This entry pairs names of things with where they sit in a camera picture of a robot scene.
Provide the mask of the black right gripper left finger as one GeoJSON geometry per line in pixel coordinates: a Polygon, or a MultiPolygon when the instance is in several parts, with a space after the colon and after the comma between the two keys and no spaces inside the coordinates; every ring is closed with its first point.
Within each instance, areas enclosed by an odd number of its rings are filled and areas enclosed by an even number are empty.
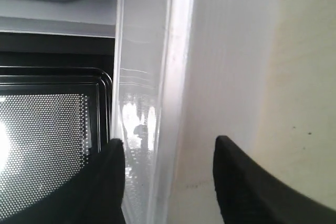
{"type": "Polygon", "coordinates": [[[111,139],[70,181],[3,223],[124,223],[124,148],[111,139]]]}

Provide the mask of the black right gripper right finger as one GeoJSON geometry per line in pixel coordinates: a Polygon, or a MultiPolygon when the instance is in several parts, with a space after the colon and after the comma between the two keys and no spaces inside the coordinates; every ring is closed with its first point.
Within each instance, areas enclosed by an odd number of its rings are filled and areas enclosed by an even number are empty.
{"type": "Polygon", "coordinates": [[[335,223],[335,210],[278,180],[228,136],[216,138],[214,186],[224,223],[335,223]]]}

